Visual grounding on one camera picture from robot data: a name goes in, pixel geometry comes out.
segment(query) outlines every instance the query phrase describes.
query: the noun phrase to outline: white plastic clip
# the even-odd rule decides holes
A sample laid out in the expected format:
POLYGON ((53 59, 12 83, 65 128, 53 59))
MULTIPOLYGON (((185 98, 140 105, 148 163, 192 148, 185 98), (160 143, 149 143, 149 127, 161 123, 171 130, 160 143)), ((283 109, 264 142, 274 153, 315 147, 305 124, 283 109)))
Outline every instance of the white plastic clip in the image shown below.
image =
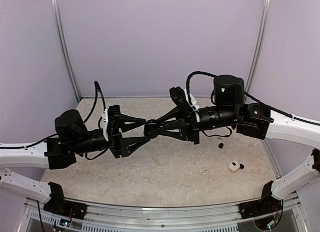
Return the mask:
POLYGON ((107 126, 108 126, 108 110, 106 109, 103 113, 102 113, 102 121, 103 121, 103 136, 105 138, 106 141, 109 141, 108 138, 108 133, 107 133, 107 126))
MULTIPOLYGON (((189 106, 192 108, 192 110, 193 110, 194 112, 199 111, 199 108, 200 108, 200 107, 197 105, 197 100, 194 98, 194 96, 192 96, 192 95, 190 94, 190 98, 191 98, 191 104, 190 104, 189 99, 188 99, 187 89, 184 89, 184 94, 185 94, 185 96, 186 96, 185 99, 186 99, 186 101, 188 102, 189 106)), ((198 114, 198 113, 195 114, 195 117, 196 117, 196 121, 197 121, 197 122, 200 122, 200 117, 199 117, 199 114, 198 114)))

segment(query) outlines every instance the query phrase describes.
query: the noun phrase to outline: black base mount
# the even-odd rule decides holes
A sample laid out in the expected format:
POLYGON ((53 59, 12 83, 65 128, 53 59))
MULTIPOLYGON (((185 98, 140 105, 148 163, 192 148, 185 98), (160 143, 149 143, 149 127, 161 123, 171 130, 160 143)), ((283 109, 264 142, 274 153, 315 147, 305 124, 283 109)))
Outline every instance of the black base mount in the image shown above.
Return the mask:
POLYGON ((60 185, 53 182, 48 184, 51 187, 51 199, 43 206, 43 210, 60 216, 83 220, 88 206, 84 203, 67 201, 60 185))
POLYGON ((274 213, 276 209, 278 211, 282 209, 281 201, 272 197, 272 183, 273 181, 270 181, 264 185, 260 200, 239 204, 239 210, 242 219, 263 216, 274 213))

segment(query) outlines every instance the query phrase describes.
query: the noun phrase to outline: beige floor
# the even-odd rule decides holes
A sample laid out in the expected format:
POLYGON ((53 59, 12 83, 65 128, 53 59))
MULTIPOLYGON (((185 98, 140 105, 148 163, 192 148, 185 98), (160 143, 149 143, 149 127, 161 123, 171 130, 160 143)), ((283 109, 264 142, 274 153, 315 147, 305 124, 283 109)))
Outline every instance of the beige floor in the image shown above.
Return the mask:
MULTIPOLYGON (((106 103, 107 107, 119 104, 123 114, 146 119, 156 119, 174 107, 170 99, 106 99, 106 103)), ((79 104, 77 109, 83 118, 92 104, 92 99, 79 104)), ((209 106, 210 101, 200 99, 198 105, 209 106)), ((97 127, 101 112, 99 102, 87 122, 89 130, 97 127)), ((142 127, 137 128, 124 137, 141 136, 142 131, 142 127)), ((214 132, 228 131, 222 128, 214 132)), ((94 161, 77 156, 77 163, 69 168, 47 170, 43 177, 43 181, 62 185, 68 198, 145 207, 212 205, 258 198, 263 185, 274 179, 261 141, 236 133, 224 139, 201 134, 199 145, 159 136, 127 158, 115 159, 111 152, 94 161), (228 164, 234 160, 245 168, 229 171, 228 164), (207 175, 202 175, 204 170, 208 170, 207 175)))

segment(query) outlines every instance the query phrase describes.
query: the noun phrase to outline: small white object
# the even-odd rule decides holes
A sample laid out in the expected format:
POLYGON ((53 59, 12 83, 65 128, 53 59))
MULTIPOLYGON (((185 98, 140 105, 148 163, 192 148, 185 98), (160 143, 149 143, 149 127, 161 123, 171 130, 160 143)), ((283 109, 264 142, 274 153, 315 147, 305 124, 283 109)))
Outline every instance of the small white object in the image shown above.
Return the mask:
MULTIPOLYGON (((199 111, 199 106, 197 105, 197 100, 194 98, 194 96, 191 95, 190 93, 190 98, 191 98, 191 104, 189 103, 188 100, 188 94, 187 94, 187 89, 184 89, 184 94, 186 95, 186 101, 188 102, 189 106, 192 108, 193 111, 199 111)), ((200 116, 198 115, 198 113, 195 114, 196 117, 196 121, 200 122, 200 116)))
POLYGON ((229 165, 228 168, 232 172, 236 172, 238 169, 240 169, 240 164, 237 161, 232 161, 229 165))
POLYGON ((201 175, 205 176, 207 174, 209 174, 209 171, 208 170, 204 170, 204 172, 201 175))
POLYGON ((267 227, 270 228, 271 226, 273 226, 275 224, 275 220, 272 220, 269 224, 267 224, 267 227))
POLYGON ((104 136, 106 141, 109 141, 108 133, 107 133, 107 126, 108 126, 108 121, 109 121, 108 110, 107 109, 102 113, 102 119, 103 119, 102 121, 104 123, 103 126, 102 126, 103 136, 104 136))

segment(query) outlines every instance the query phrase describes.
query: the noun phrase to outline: lavender wall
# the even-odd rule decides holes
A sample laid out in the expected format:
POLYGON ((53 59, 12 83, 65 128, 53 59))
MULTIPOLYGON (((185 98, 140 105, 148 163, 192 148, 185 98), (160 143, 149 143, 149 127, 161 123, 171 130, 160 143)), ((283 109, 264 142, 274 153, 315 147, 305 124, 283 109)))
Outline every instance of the lavender wall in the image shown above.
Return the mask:
MULTIPOLYGON (((252 95, 299 116, 320 119, 320 0, 271 0, 265 40, 252 95)), ((268 141, 282 175, 299 165, 312 148, 268 141)), ((320 228, 320 180, 298 195, 311 231, 320 228)))
MULTIPOLYGON (((50 0, 0 0, 0 142, 37 141, 76 105, 50 0)), ((43 170, 15 169, 34 179, 43 170)), ((25 197, 0 191, 0 231, 14 231, 25 197)))
MULTIPOLYGON (((195 70, 248 77, 263 0, 59 0, 83 97, 168 96, 195 70)), ((212 80, 191 92, 209 96, 212 80)))

